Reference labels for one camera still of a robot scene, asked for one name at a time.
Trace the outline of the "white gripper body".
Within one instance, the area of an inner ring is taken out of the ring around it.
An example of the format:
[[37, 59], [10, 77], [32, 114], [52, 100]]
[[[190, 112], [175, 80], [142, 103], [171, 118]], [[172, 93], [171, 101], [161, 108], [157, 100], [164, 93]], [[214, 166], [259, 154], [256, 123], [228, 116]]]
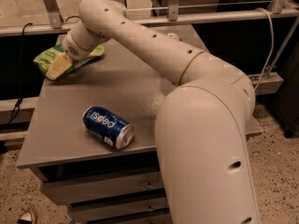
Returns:
[[74, 60], [86, 58], [98, 45], [107, 41], [101, 33], [90, 31], [82, 21], [78, 21], [63, 40], [64, 52]]

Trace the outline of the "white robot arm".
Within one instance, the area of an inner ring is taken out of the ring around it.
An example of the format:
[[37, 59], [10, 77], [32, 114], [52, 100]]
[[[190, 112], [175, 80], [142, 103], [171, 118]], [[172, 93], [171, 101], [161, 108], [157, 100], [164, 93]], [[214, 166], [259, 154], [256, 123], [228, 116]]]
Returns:
[[79, 21], [46, 76], [115, 39], [175, 84], [155, 120], [155, 143], [173, 224], [261, 224], [246, 130], [255, 90], [235, 66], [125, 18], [110, 0], [81, 0]]

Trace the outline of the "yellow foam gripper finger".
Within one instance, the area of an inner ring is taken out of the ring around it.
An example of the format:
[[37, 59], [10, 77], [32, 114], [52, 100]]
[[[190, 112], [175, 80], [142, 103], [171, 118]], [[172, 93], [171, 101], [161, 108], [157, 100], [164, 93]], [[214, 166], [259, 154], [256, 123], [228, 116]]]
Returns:
[[50, 80], [55, 80], [61, 74], [63, 74], [67, 69], [72, 66], [73, 60], [69, 57], [66, 53], [59, 54], [51, 67], [49, 68], [48, 72], [46, 73], [46, 77]]

